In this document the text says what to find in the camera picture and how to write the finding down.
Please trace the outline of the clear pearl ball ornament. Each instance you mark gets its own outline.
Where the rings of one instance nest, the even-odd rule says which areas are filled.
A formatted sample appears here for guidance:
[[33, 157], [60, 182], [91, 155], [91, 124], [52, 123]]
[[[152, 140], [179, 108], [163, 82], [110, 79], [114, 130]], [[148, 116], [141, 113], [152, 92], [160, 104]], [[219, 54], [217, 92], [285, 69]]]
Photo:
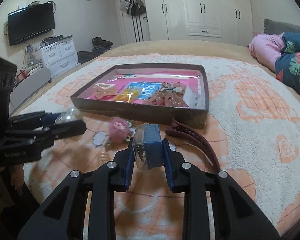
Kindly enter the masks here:
[[80, 112], [79, 109], [72, 107], [67, 109], [65, 112], [62, 112], [59, 116], [57, 116], [55, 120], [55, 125], [76, 120], [83, 120], [83, 114]]

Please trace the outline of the pink fluffy hair accessory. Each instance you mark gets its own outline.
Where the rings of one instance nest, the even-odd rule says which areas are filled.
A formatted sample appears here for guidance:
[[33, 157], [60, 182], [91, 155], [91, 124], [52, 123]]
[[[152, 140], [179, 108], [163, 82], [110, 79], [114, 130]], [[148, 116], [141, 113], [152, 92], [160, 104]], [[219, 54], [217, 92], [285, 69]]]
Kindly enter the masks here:
[[130, 136], [131, 124], [125, 119], [114, 117], [109, 124], [109, 139], [111, 143], [117, 144], [123, 142]]

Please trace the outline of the yellow item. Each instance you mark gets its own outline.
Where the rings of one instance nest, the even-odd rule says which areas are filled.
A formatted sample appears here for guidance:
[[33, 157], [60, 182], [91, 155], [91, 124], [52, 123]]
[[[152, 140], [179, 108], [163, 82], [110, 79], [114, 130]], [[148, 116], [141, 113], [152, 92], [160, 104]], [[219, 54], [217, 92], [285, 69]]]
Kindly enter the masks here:
[[128, 87], [128, 88], [124, 89], [120, 94], [117, 94], [114, 98], [114, 101], [130, 103], [133, 100], [135, 100], [136, 98], [138, 98], [140, 93], [141, 93], [140, 88], [135, 87], [135, 86]]

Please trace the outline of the blue box clear lid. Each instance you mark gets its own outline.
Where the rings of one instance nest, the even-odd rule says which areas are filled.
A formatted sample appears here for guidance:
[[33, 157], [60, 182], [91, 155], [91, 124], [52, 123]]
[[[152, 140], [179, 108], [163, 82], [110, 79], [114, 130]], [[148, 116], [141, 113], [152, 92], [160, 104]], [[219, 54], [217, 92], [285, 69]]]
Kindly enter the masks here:
[[135, 129], [132, 147], [139, 170], [151, 170], [164, 165], [158, 124], [138, 125]]

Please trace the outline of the maroon hair clip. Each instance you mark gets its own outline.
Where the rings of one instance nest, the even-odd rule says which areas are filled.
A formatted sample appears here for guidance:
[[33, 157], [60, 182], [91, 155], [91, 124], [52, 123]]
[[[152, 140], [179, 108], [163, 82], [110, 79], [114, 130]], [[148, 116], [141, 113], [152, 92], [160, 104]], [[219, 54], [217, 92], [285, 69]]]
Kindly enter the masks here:
[[192, 142], [194, 146], [199, 148], [207, 156], [215, 170], [217, 172], [221, 171], [217, 155], [209, 142], [200, 133], [185, 124], [177, 122], [175, 119], [172, 119], [171, 128], [167, 129], [165, 133], [169, 136]]

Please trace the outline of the small white packet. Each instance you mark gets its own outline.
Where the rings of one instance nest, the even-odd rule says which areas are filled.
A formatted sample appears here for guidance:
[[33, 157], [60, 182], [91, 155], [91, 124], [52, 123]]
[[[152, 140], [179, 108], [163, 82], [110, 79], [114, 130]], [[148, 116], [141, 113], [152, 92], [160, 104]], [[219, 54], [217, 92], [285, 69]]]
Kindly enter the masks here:
[[183, 102], [191, 109], [203, 109], [202, 97], [195, 93], [189, 86], [186, 86], [183, 94]]

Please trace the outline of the white bedroom door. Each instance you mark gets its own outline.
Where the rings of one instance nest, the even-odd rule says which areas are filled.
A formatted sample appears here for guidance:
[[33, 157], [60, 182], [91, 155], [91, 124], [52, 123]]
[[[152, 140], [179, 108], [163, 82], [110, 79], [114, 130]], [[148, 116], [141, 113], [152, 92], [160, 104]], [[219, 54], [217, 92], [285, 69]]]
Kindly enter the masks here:
[[130, 16], [127, 14], [129, 1], [130, 0], [115, 0], [123, 44], [150, 41], [147, 14], [139, 16]]

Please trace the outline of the dark clothes pile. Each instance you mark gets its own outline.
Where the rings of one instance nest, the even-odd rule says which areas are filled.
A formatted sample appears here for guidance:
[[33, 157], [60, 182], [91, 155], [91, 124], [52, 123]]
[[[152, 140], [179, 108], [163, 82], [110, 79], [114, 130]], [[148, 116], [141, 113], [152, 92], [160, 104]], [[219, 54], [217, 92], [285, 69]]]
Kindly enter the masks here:
[[108, 40], [103, 40], [100, 36], [92, 39], [93, 48], [92, 51], [78, 51], [78, 62], [84, 64], [105, 52], [111, 50], [113, 42]]

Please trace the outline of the blue card in tray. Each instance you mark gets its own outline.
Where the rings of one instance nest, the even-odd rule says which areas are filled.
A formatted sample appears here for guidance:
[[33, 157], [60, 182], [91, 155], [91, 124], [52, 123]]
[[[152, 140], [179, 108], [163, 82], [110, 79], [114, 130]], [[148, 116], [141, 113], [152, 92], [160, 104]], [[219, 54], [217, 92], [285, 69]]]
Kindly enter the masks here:
[[162, 84], [159, 82], [131, 82], [126, 86], [126, 88], [133, 86], [141, 89], [141, 93], [137, 99], [145, 100], [159, 90]]

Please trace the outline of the brown cardboard tray pink inside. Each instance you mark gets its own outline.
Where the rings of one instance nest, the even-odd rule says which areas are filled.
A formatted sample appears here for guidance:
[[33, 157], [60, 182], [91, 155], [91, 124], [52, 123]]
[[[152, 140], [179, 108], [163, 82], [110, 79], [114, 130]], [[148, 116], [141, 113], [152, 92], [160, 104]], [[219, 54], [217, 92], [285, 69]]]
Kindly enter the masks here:
[[209, 110], [206, 71], [196, 64], [115, 65], [70, 98], [84, 112], [195, 129], [204, 128]]

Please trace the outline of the pink speckled hair clips card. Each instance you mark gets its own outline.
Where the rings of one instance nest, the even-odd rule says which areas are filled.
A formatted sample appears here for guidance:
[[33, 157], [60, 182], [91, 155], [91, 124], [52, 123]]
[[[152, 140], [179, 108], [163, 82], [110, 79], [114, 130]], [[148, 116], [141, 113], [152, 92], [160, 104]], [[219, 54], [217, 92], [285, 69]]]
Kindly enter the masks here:
[[179, 82], [163, 82], [161, 87], [144, 100], [145, 105], [188, 107], [183, 100], [187, 86]]

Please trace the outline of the bags hanging on door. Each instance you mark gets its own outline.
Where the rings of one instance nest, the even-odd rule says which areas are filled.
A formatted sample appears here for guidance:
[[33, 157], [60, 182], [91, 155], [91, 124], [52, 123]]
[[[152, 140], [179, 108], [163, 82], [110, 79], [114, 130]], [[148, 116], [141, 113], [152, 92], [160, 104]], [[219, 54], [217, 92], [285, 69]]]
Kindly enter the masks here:
[[123, 0], [121, 10], [129, 16], [136, 17], [146, 13], [146, 6], [142, 0]]

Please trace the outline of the blue floral quilt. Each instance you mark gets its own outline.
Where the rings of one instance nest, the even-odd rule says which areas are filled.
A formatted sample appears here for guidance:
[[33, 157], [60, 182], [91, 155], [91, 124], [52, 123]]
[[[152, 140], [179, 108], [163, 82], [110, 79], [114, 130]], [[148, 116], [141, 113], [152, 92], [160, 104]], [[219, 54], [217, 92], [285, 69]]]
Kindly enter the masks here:
[[281, 56], [275, 62], [276, 78], [300, 95], [300, 32], [284, 33]]

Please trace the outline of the pink quilt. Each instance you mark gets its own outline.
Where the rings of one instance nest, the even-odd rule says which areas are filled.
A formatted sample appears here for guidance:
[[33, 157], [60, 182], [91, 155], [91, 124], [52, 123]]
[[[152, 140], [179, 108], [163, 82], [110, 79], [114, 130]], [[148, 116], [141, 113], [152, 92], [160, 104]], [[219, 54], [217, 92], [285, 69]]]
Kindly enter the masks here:
[[285, 45], [283, 35], [258, 34], [249, 44], [251, 56], [272, 72], [275, 72], [275, 62], [281, 57], [281, 49]]

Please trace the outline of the grey headboard cushion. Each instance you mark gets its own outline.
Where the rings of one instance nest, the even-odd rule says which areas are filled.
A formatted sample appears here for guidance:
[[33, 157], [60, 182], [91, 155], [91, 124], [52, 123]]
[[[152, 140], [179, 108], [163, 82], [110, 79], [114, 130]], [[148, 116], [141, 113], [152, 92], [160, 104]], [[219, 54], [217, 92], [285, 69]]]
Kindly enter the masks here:
[[272, 21], [270, 19], [265, 19], [263, 25], [264, 25], [264, 33], [269, 35], [274, 35], [274, 34], [279, 35], [281, 33], [300, 32], [300, 26], [298, 25]]

